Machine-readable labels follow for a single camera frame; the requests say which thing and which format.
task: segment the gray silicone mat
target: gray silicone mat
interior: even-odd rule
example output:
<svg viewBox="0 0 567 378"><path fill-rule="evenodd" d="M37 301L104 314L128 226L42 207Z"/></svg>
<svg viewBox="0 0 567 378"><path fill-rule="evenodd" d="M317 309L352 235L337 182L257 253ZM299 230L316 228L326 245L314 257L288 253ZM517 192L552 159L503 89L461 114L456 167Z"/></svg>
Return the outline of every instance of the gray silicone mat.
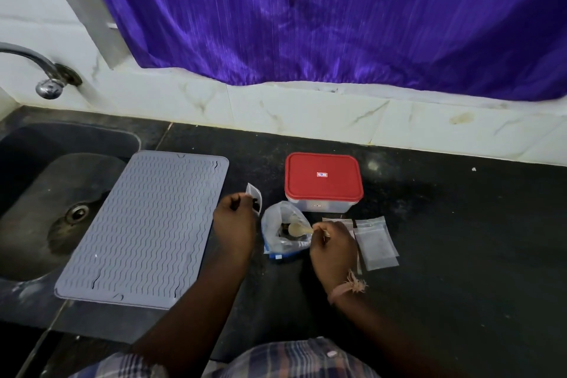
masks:
<svg viewBox="0 0 567 378"><path fill-rule="evenodd" d="M55 284L66 299L170 308L195 282L229 161L140 151Z"/></svg>

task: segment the faucet handle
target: faucet handle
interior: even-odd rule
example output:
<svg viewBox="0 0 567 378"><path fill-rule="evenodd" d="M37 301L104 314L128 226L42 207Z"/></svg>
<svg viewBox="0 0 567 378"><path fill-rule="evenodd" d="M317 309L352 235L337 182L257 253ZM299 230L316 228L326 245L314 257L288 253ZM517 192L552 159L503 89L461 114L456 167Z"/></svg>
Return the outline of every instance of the faucet handle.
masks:
<svg viewBox="0 0 567 378"><path fill-rule="evenodd" d="M57 99L63 93L65 84L60 80L43 80L38 82L36 93L44 99Z"/></svg>

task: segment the hand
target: hand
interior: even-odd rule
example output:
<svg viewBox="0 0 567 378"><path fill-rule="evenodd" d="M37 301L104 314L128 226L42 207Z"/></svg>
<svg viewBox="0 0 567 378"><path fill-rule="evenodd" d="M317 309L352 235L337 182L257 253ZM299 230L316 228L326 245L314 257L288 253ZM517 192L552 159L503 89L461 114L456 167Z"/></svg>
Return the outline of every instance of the hand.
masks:
<svg viewBox="0 0 567 378"><path fill-rule="evenodd" d="M223 254L235 259L238 264L247 264L256 236L252 197L245 193L223 197L213 212L213 229Z"/></svg>
<svg viewBox="0 0 567 378"><path fill-rule="evenodd" d="M356 269L358 247L345 225L332 221L316 223L311 238L311 262L327 295L346 282L350 269Z"/></svg>

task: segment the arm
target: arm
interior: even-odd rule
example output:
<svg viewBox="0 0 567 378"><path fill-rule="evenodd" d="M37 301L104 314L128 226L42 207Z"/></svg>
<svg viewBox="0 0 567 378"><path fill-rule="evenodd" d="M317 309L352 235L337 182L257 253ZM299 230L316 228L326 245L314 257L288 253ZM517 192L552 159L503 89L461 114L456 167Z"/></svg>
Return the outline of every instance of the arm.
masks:
<svg viewBox="0 0 567 378"><path fill-rule="evenodd" d="M224 197L213 218L220 251L131 349L146 362L164 366L171 378L201 376L250 263L256 234L252 198L244 193Z"/></svg>
<svg viewBox="0 0 567 378"><path fill-rule="evenodd" d="M314 225L311 261L327 295L346 281L349 269L357 265L358 248L342 223L325 221ZM327 231L329 238L323 236ZM373 308L362 294L347 292L335 304L344 315L379 349L401 377L427 378L445 376L426 359L396 325Z"/></svg>

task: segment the faucet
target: faucet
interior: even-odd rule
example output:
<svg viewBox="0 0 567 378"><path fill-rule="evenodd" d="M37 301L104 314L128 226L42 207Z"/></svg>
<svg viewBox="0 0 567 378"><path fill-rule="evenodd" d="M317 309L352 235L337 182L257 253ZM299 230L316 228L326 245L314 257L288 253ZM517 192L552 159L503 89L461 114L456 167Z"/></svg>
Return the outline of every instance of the faucet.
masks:
<svg viewBox="0 0 567 378"><path fill-rule="evenodd" d="M63 93L63 87L67 84L77 87L83 83L81 77L70 67L53 63L39 52L32 51L29 48L0 42L0 52L16 54L30 59L45 72L49 79L40 81L36 86L36 93L44 99L57 99Z"/></svg>

